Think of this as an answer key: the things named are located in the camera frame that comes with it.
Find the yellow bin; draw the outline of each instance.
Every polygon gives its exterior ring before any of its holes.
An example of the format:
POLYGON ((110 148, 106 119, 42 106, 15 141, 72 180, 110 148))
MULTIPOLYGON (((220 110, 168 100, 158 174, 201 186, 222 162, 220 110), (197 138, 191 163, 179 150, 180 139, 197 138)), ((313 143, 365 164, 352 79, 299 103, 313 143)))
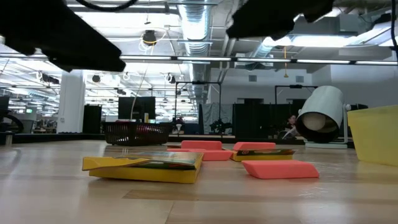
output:
POLYGON ((358 159, 398 166, 398 105, 348 112, 358 159))

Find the yellow box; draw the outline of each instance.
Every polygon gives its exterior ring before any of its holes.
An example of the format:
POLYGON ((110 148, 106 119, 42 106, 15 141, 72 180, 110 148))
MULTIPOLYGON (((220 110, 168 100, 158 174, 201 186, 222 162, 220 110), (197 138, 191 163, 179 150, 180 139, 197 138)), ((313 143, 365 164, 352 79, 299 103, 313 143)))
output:
POLYGON ((348 112, 358 159, 398 166, 398 105, 348 112))
POLYGON ((294 150, 291 149, 270 149, 266 151, 234 151, 231 159, 236 162, 241 161, 263 161, 263 160, 291 160, 294 150))
POLYGON ((158 182, 195 183, 203 153, 142 152, 124 157, 85 157, 90 176, 158 182))

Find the table surface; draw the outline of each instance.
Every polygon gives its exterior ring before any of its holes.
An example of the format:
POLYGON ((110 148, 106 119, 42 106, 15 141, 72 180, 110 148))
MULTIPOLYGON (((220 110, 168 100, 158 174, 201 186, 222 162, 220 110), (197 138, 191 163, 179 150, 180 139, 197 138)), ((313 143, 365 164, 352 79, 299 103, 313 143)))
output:
POLYGON ((68 141, 0 148, 0 223, 398 223, 398 167, 358 162, 352 149, 299 149, 319 179, 260 180, 241 163, 204 162, 195 184, 99 179, 85 156, 164 151, 68 141))

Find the wicker basket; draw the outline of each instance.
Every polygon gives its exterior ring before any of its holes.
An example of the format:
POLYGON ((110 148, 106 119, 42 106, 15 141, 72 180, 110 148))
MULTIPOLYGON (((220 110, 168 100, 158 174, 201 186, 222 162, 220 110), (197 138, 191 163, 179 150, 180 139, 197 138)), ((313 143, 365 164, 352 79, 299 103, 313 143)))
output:
POLYGON ((165 144, 169 139, 169 124, 136 122, 104 122, 105 140, 119 146, 165 144))

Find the red foam block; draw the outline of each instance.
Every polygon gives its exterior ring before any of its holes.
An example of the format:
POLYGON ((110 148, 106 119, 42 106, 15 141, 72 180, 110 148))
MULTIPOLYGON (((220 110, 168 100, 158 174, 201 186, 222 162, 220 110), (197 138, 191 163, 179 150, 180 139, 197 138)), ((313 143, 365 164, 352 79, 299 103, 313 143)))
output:
POLYGON ((167 152, 189 152, 189 149, 167 149, 167 152))
POLYGON ((308 162, 288 161, 242 161, 246 171, 260 179, 315 178, 319 173, 308 162))
POLYGON ((248 150, 248 149, 274 149, 275 143, 273 142, 237 142, 233 149, 235 151, 248 150))
POLYGON ((182 149, 206 149, 223 150, 223 144, 220 141, 187 141, 181 142, 182 149))
POLYGON ((194 150, 190 150, 190 152, 204 153, 203 161, 227 161, 232 156, 231 151, 225 151, 225 150, 194 149, 194 150))

